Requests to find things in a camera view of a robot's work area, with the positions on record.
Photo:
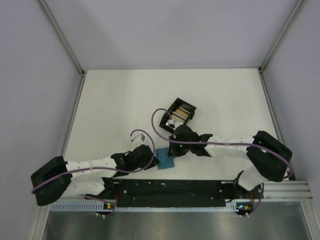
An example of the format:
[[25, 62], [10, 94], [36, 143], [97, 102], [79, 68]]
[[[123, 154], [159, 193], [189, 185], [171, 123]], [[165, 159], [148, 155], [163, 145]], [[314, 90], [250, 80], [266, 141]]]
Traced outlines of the left aluminium frame post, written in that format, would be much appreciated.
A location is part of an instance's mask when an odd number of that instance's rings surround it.
[[37, 0], [36, 1], [40, 6], [42, 12], [44, 13], [45, 17], [47, 18], [54, 34], [56, 35], [57, 39], [59, 40], [62, 48], [64, 49], [67, 57], [69, 58], [70, 62], [76, 69], [77, 73], [80, 76], [85, 74], [85, 70], [81, 67], [80, 62], [78, 61], [71, 45], [69, 44], [65, 34], [63, 33], [57, 19], [55, 18], [53, 12], [51, 11], [48, 3], [45, 0]]

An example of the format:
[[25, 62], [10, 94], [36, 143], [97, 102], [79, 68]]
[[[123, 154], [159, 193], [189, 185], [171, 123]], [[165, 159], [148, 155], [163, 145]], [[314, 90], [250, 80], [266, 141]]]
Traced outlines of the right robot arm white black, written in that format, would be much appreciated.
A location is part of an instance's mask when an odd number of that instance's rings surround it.
[[252, 166], [241, 170], [233, 181], [233, 192], [245, 198], [258, 185], [281, 182], [289, 168], [293, 152], [268, 132], [260, 130], [251, 137], [218, 137], [197, 134], [185, 124], [168, 137], [173, 157], [191, 152], [198, 157], [231, 157], [248, 160]]

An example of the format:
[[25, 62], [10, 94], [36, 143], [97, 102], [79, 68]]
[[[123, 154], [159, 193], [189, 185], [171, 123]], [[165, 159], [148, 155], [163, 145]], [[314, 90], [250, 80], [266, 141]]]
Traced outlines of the black card tray box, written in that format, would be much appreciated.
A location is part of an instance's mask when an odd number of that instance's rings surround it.
[[194, 105], [182, 100], [181, 98], [177, 98], [167, 110], [171, 117], [167, 112], [165, 112], [161, 118], [159, 127], [173, 134], [174, 124], [170, 123], [170, 120], [173, 120], [174, 122], [181, 122], [186, 125], [193, 119], [196, 109], [197, 108]]

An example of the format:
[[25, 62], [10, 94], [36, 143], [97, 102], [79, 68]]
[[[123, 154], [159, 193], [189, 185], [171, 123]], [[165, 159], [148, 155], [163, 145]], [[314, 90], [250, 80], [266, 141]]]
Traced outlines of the aluminium front rail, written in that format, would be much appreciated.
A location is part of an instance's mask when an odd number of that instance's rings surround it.
[[307, 181], [267, 182], [264, 184], [264, 202], [307, 202], [313, 196]]

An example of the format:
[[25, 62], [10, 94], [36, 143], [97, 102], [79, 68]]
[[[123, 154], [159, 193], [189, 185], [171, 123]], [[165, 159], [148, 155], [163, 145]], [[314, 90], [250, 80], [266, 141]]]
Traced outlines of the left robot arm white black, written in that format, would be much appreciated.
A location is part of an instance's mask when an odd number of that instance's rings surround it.
[[148, 170], [159, 162], [145, 144], [132, 151], [89, 161], [66, 161], [57, 156], [31, 175], [31, 193], [38, 206], [80, 195], [107, 199], [115, 195], [114, 178]]

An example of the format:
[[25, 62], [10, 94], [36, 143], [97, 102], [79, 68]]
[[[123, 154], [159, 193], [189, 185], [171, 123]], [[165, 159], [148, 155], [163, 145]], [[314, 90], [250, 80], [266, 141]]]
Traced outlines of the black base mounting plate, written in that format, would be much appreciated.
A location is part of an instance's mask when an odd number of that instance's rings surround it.
[[89, 197], [115, 200], [118, 207], [224, 207], [234, 200], [259, 199], [262, 187], [247, 191], [232, 181], [221, 180], [104, 180], [105, 190]]

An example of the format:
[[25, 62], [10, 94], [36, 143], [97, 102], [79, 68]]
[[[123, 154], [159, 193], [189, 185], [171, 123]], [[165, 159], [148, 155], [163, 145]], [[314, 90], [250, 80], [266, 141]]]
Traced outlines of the aluminium frame post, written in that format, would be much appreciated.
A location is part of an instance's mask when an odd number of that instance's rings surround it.
[[269, 66], [271, 60], [273, 59], [274, 55], [276, 54], [277, 50], [281, 46], [282, 42], [284, 41], [285, 37], [287, 36], [288, 32], [290, 31], [291, 27], [293, 26], [295, 20], [299, 16], [300, 12], [302, 11], [306, 0], [297, 0], [294, 4], [293, 9], [291, 10], [290, 14], [288, 15], [286, 21], [284, 22], [283, 26], [280, 29], [277, 37], [275, 38], [274, 42], [271, 45], [271, 48], [267, 52], [263, 62], [261, 63], [258, 71], [262, 74], [267, 67]]
[[57, 39], [59, 40], [62, 48], [64, 49], [67, 57], [69, 58], [70, 62], [76, 69], [77, 73], [80, 76], [85, 74], [85, 70], [81, 67], [80, 62], [78, 61], [71, 45], [69, 44], [65, 34], [63, 33], [57, 19], [55, 18], [53, 12], [51, 11], [48, 3], [45, 0], [37, 0], [36, 1], [40, 6], [42, 12], [44, 13], [45, 17], [47, 18], [54, 34], [56, 35]]

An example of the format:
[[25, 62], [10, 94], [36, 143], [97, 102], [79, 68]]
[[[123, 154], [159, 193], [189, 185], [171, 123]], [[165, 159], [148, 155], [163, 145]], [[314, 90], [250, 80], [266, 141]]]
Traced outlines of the right aluminium frame post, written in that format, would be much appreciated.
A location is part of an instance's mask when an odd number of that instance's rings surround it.
[[291, 10], [290, 14], [288, 15], [286, 21], [284, 22], [283, 26], [280, 29], [277, 37], [275, 38], [274, 42], [271, 45], [271, 48], [267, 52], [263, 62], [261, 63], [258, 71], [262, 74], [267, 67], [269, 66], [271, 60], [273, 59], [274, 55], [276, 54], [277, 50], [281, 46], [282, 42], [284, 41], [285, 37], [287, 36], [288, 32], [290, 31], [291, 27], [293, 26], [295, 20], [299, 16], [300, 12], [302, 11], [306, 0], [297, 0], [294, 4], [293, 9]]

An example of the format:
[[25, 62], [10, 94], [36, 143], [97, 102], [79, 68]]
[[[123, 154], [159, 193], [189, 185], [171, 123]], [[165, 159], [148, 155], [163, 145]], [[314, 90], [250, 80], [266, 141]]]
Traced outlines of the blue leather card holder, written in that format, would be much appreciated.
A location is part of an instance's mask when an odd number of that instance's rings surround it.
[[157, 148], [155, 151], [156, 158], [159, 163], [157, 165], [159, 170], [166, 170], [175, 167], [174, 157], [169, 155], [169, 147]]

